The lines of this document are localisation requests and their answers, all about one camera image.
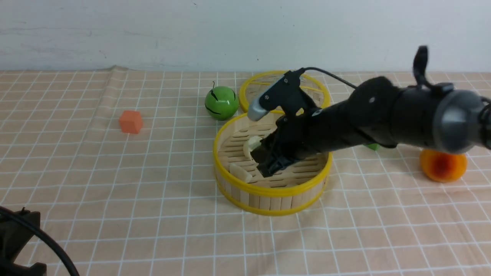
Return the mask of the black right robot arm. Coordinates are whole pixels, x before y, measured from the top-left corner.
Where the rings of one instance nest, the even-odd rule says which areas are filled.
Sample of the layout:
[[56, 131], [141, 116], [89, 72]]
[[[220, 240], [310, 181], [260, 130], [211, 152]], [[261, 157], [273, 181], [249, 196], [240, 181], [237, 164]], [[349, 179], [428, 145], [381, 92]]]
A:
[[449, 154], [490, 148], [490, 100], [450, 83], [402, 89], [375, 77], [347, 100], [321, 109], [300, 89], [299, 77], [284, 76], [255, 105], [267, 112], [284, 110], [276, 130], [251, 152], [264, 177], [305, 158], [358, 145], [405, 144]]

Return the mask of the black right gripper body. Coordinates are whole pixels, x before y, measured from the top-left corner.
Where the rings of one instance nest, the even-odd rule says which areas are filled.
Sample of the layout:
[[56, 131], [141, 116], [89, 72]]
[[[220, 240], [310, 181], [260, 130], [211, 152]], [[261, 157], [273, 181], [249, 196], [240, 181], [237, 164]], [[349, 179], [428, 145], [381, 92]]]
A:
[[349, 122], [346, 104], [307, 112], [298, 118], [285, 115], [276, 120], [271, 134], [273, 155], [295, 158], [296, 162], [323, 152], [332, 152], [363, 144], [363, 135]]

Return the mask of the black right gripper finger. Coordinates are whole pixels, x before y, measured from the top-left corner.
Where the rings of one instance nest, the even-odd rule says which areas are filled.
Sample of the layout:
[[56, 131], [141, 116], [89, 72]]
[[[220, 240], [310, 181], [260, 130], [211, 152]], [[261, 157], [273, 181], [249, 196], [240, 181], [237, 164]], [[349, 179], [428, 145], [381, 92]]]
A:
[[260, 140], [251, 150], [251, 157], [261, 166], [269, 166], [274, 160], [275, 142], [273, 140]]
[[279, 171], [284, 171], [295, 162], [295, 158], [269, 155], [259, 163], [259, 172], [263, 177], [270, 177]]

